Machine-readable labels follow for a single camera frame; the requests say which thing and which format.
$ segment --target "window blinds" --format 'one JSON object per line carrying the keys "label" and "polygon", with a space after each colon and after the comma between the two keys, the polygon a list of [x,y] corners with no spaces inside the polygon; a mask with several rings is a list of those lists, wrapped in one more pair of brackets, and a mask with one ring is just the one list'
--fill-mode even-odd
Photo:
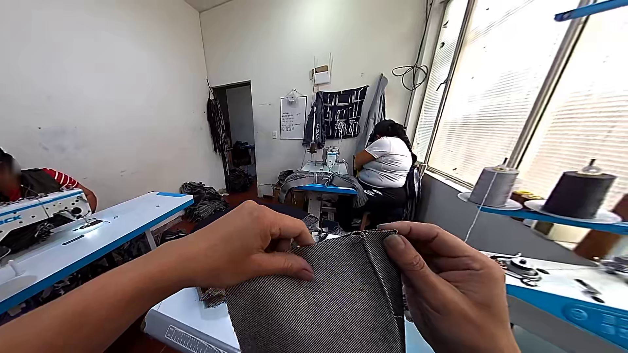
{"label": "window blinds", "polygon": [[428,145],[436,121],[436,113],[440,100],[445,91],[445,80],[453,60],[453,52],[456,49],[458,34],[465,15],[467,0],[451,0],[445,8],[443,24],[441,25],[438,43],[434,52],[434,59],[430,67],[425,97],[421,106],[419,123],[414,134],[412,150],[418,161],[425,161]]}
{"label": "window blinds", "polygon": [[429,165],[468,183],[511,154],[574,0],[478,0],[453,74]]}
{"label": "window blinds", "polygon": [[549,196],[590,158],[617,175],[602,207],[628,192],[628,8],[589,17],[519,167],[521,188]]}

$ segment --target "whiteboard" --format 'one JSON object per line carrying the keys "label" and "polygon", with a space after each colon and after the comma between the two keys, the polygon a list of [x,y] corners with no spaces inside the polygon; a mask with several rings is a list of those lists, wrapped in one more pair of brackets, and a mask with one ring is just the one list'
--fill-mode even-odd
{"label": "whiteboard", "polygon": [[281,129],[280,139],[302,139],[305,130],[305,116],[308,109],[308,98],[298,96],[296,102],[289,103],[288,98],[281,98]]}

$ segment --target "black vest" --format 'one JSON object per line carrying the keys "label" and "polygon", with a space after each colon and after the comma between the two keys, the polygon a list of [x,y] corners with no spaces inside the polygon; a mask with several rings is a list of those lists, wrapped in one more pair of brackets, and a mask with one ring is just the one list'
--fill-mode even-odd
{"label": "black vest", "polygon": [[[20,175],[20,183],[22,184],[22,197],[61,190],[61,184],[42,169],[23,170]],[[7,202],[9,198],[0,193],[0,201]]]}

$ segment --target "white t-shirt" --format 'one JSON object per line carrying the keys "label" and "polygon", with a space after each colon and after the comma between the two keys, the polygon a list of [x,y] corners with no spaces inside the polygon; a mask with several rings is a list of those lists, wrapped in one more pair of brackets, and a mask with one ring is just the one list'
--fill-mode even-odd
{"label": "white t-shirt", "polygon": [[412,155],[400,138],[382,137],[364,149],[375,157],[366,163],[358,179],[376,188],[400,188],[412,166]]}

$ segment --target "red and white striped shirt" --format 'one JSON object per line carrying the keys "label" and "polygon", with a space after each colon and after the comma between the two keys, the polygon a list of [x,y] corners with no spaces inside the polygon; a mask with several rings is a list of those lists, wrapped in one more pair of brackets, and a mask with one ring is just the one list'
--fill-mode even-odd
{"label": "red and white striped shirt", "polygon": [[[64,174],[60,171],[56,171],[54,169],[42,168],[48,175],[53,177],[57,183],[61,184],[62,188],[75,188],[79,185],[79,182],[74,180],[71,176]],[[22,198],[22,190],[18,187],[14,190],[11,190],[8,195],[9,201],[17,201]]]}
{"label": "red and white striped shirt", "polygon": [[79,184],[79,182],[74,180],[74,178],[60,171],[48,168],[42,168],[42,170],[48,173],[48,175],[50,175],[51,177],[53,177],[57,181],[57,183],[61,184],[62,188],[75,188]]}

